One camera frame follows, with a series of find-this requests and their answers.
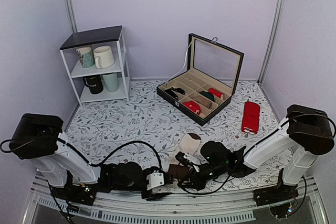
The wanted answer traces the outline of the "cream and brown striped sock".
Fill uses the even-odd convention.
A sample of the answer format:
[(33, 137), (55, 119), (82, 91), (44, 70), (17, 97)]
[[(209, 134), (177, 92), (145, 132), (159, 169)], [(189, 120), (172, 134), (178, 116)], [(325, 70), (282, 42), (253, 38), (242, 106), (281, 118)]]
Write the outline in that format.
[(179, 162), (175, 156), (178, 154), (178, 152), (190, 154), (193, 156), (197, 151), (200, 143), (200, 136), (195, 133), (187, 133), (181, 138), (177, 148), (169, 154), (168, 173), (172, 175), (175, 184), (177, 183), (177, 179), (181, 180), (190, 173), (190, 168), (186, 166), (180, 165), (177, 167)]

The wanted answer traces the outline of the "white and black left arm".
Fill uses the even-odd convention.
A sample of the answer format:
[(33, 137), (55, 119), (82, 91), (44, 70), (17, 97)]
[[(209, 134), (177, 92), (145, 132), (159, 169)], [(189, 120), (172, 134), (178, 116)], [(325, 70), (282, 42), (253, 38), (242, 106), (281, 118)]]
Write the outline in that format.
[(93, 164), (69, 143), (62, 125), (58, 116), (26, 113), (8, 140), (8, 152), (30, 160), (49, 182), (52, 196), (91, 206), (97, 193), (123, 190), (157, 200), (165, 194), (153, 189), (173, 183), (162, 165), (142, 169), (135, 162)]

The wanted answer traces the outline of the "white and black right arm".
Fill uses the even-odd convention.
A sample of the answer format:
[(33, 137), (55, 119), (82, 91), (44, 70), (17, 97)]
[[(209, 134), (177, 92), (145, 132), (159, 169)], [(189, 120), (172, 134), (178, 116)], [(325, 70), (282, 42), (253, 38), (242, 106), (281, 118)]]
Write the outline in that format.
[(296, 145), (292, 160), (279, 172), (277, 185), (271, 190), (271, 196), (282, 201), (296, 188), (317, 157), (334, 148), (334, 137), (335, 123), (324, 111), (293, 104), (279, 126), (250, 148), (232, 152), (220, 142), (209, 141), (201, 148), (207, 162), (200, 165), (188, 161), (179, 152), (175, 158), (191, 169), (190, 174), (177, 180), (177, 185), (185, 192), (196, 189), (197, 195), (203, 195), (202, 189), (209, 180), (224, 174), (228, 178), (243, 178), (273, 156)]

